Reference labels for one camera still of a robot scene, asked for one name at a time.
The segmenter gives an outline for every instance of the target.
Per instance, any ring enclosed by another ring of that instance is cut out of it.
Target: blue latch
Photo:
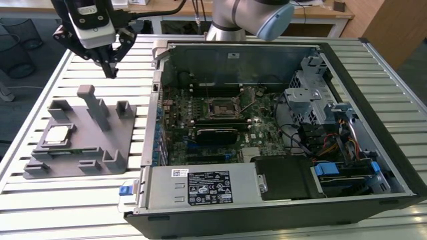
[[[120,186],[118,196],[130,196],[133,195],[133,187],[132,186]]]
[[[373,168],[375,173],[377,174],[381,171],[379,163],[376,161],[372,161],[371,166]]]
[[[339,168],[336,167],[336,164],[333,162],[321,162],[315,167],[315,174],[317,176],[321,175],[332,175],[332,174],[340,174]]]

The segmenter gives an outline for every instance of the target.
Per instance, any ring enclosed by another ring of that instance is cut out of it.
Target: warning label
[[[188,172],[188,204],[191,206],[232,202],[228,171]]]

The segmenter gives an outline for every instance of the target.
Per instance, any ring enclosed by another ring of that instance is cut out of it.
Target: slotted metal worktable
[[[158,39],[201,40],[185,35],[141,35],[120,68],[117,79],[105,79],[101,69],[66,51],[45,89],[0,163],[0,239],[120,239],[142,240],[140,232],[117,211],[118,186],[140,175],[152,68],[152,43]],[[328,42],[367,100],[384,122],[417,173],[427,181],[427,109],[384,63],[369,44],[357,39],[281,38],[279,41]],[[128,170],[121,175],[25,180],[22,169],[49,121],[52,99],[82,105],[80,84],[96,87],[106,105],[128,100],[137,105]],[[344,92],[337,92],[345,99]],[[427,202],[391,210],[351,225],[319,226],[249,232],[199,239],[425,239]]]

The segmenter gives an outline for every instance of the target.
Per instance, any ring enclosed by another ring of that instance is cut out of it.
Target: white sticker
[[[176,177],[186,177],[188,169],[172,169],[170,176],[172,178]]]
[[[96,8],[94,5],[92,5],[92,6],[78,7],[77,11],[81,15],[89,15],[89,14],[96,14],[98,12],[98,9]]]
[[[240,53],[228,53],[228,59],[239,59]]]

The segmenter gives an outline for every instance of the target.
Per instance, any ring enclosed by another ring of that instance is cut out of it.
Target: black mesh trash can
[[[0,35],[0,69],[12,79],[26,77],[36,70],[33,61],[20,45],[20,37]]]
[[[0,25],[2,25],[6,32],[18,36],[20,44],[26,50],[38,48],[42,41],[30,19],[22,18],[0,18]]]

